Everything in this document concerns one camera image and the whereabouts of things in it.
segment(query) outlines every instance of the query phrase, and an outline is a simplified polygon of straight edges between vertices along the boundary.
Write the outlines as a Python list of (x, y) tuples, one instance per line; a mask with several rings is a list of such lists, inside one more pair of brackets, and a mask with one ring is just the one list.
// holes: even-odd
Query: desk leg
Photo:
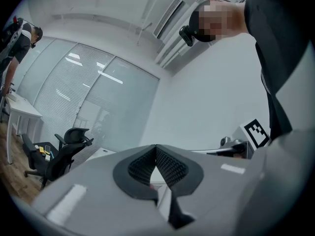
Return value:
[(16, 134), (17, 136), (20, 134), (21, 122), (22, 122), (22, 117), (19, 116), (19, 117), (18, 117), (18, 123), (17, 123), (17, 125), (16, 125), (16, 131), (15, 131), (15, 134)]
[(14, 112), (11, 111), (9, 122), (8, 122), (8, 130), (6, 133), (6, 155), (8, 157), (8, 163), (12, 164), (11, 158), (11, 136), (12, 136), (12, 124), (13, 124)]
[(3, 106), (4, 106), (4, 99), (5, 97), (1, 96), (1, 103), (0, 103), (0, 122), (2, 122), (2, 109), (3, 109)]
[(34, 130), (33, 130), (33, 136), (32, 136), (32, 139), (31, 139), (32, 143), (35, 142), (34, 140), (35, 140), (35, 135), (36, 135), (36, 130), (37, 130), (37, 126), (38, 126), (39, 120), (40, 120), (40, 118), (36, 119), (36, 123), (35, 123)]

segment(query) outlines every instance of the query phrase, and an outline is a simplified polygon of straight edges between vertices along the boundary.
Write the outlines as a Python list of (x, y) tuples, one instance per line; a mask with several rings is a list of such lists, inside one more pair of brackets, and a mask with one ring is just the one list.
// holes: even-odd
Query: small items on desk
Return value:
[(49, 154), (50, 154), (50, 146), (47, 146), (47, 145), (46, 145), (44, 152), (45, 152), (47, 155), (49, 155)]
[(45, 156), (45, 161), (48, 161), (48, 162), (50, 161), (50, 156), (49, 155)]
[(47, 154), (47, 155), (50, 155), (50, 147), (49, 147), (49, 149), (47, 149), (47, 148), (45, 148), (45, 150), (44, 150), (44, 148), (43, 147), (39, 147), (39, 152), (40, 153), (43, 153), (43, 154)]

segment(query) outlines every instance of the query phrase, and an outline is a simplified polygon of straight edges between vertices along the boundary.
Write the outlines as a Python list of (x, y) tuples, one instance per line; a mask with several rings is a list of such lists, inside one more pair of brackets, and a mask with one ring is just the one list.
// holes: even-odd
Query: chair armrest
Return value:
[(57, 137), (57, 139), (58, 139), (63, 145), (66, 145), (64, 139), (63, 139), (60, 135), (55, 134), (55, 136)]
[(35, 148), (34, 144), (31, 142), (29, 136), (27, 134), (22, 135), (22, 140), (29, 152), (36, 152), (37, 149)]

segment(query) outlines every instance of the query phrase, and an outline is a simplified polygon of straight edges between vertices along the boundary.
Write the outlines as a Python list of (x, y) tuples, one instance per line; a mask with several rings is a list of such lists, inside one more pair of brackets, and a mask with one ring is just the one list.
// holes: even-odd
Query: person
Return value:
[(290, 77), (310, 42), (310, 31), (302, 24), (308, 9), (307, 0), (303, 1), (303, 6), (297, 7), (296, 0), (245, 0), (243, 3), (208, 0), (189, 20), (189, 28), (203, 42), (240, 33), (256, 39), (261, 80), (268, 98), (271, 140), (292, 130), (276, 93)]
[(5, 96), (10, 88), (11, 81), (18, 65), (21, 63), (26, 53), (29, 51), (31, 44), (40, 41), (43, 36), (43, 31), (38, 27), (31, 27), (30, 23), (23, 24), (22, 33), (12, 47), (7, 58), (0, 63), (0, 85), (2, 84), (3, 72), (7, 69), (4, 88), (2, 95)]

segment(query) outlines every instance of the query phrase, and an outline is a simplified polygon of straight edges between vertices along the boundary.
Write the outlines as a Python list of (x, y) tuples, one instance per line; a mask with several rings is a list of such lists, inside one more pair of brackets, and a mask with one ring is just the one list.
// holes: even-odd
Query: chair backrest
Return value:
[(88, 128), (71, 128), (64, 134), (64, 141), (66, 144), (83, 143), (85, 140), (85, 132)]
[(54, 181), (55, 179), (61, 177), (67, 166), (73, 162), (72, 157), (91, 144), (92, 143), (90, 142), (83, 142), (65, 145), (59, 151), (58, 155), (48, 163), (45, 171), (45, 177), (50, 181)]

